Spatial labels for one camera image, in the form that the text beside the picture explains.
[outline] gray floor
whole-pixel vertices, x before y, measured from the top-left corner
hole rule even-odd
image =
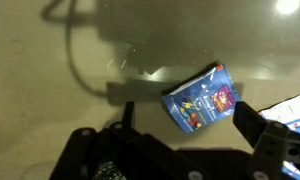
[[[1,0],[0,179],[46,179],[74,129],[120,119],[126,100],[172,148],[251,152],[232,117],[185,135],[160,91],[218,60],[257,110],[300,94],[300,7],[276,3]]]

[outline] snack bag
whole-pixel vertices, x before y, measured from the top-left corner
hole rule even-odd
[[[290,130],[300,133],[300,95],[260,111],[264,119],[279,121]],[[282,171],[300,180],[300,171],[292,163],[284,162]]]
[[[182,85],[162,99],[186,133],[232,114],[236,101],[240,101],[224,64]]]

